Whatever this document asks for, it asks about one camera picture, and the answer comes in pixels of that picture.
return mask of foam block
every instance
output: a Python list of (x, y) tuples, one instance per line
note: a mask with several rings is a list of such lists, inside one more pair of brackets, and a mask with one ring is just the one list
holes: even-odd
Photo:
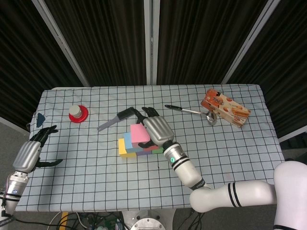
[(148, 155), (151, 154), (151, 151), (140, 151), (140, 152), (136, 152), (137, 156), (142, 156), (142, 155)]
[(121, 157), (136, 157), (135, 152), (127, 153), (125, 149), (125, 139), (124, 138), (118, 139), (118, 151)]
[(152, 151), (153, 154), (160, 154), (163, 153), (163, 148), (155, 149)]
[(143, 149), (143, 151), (152, 151), (152, 150), (157, 150), (158, 148), (159, 148), (158, 146), (153, 145), (153, 146)]
[(145, 144), (150, 141), (149, 134), (146, 128), (142, 124), (133, 124), (130, 126), (131, 131), (131, 143), (134, 148), (139, 147), (139, 143)]
[(143, 151), (141, 147), (133, 147), (131, 142), (131, 133), (124, 133), (125, 149), (127, 153)]

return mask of red lid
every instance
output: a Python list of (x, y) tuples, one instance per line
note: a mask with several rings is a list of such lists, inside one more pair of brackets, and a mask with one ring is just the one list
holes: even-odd
[(82, 115), (78, 118), (75, 118), (74, 116), (72, 116), (71, 114), (69, 114), (69, 119), (74, 122), (74, 123), (80, 123), (82, 121), (85, 121), (87, 116), (88, 116), (88, 110), (86, 107), (84, 107), (83, 105), (79, 105)]

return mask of grid tablecloth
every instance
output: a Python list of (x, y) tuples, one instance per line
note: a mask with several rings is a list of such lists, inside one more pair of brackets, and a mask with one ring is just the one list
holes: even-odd
[[(251, 110), (237, 128), (223, 119), (210, 126), (205, 117), (169, 110), (165, 104), (203, 110), (205, 92), (215, 88)], [(69, 108), (89, 110), (85, 122), (72, 123)], [(130, 106), (154, 107), (174, 130), (204, 180), (215, 188), (232, 181), (260, 179), (273, 183), (273, 169), (283, 155), (258, 85), (163, 85), (93, 87), (44, 91), (31, 122), (31, 136), (57, 125), (40, 155), (42, 161), (64, 159), (29, 174), (17, 210), (101, 211), (189, 207), (191, 190), (184, 187), (163, 154), (122, 158), (118, 139), (129, 132), (130, 117), (97, 132), (97, 127)], [(36, 127), (37, 114), (46, 120)]]

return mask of gray curtain panel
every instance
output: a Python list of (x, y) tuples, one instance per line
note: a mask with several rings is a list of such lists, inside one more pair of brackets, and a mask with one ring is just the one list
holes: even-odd
[(307, 125), (307, 1), (283, 0), (228, 83), (259, 84), (277, 136)]
[(142, 0), (45, 0), (91, 86), (145, 85)]
[(266, 0), (161, 0), (157, 84), (220, 84)]
[(30, 0), (0, 1), (0, 116), (25, 129), (43, 90), (82, 86)]

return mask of snack box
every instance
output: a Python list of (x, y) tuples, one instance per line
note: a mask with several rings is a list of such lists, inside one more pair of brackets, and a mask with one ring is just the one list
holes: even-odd
[(241, 127), (250, 115), (250, 110), (215, 89), (209, 89), (201, 105), (226, 121)]

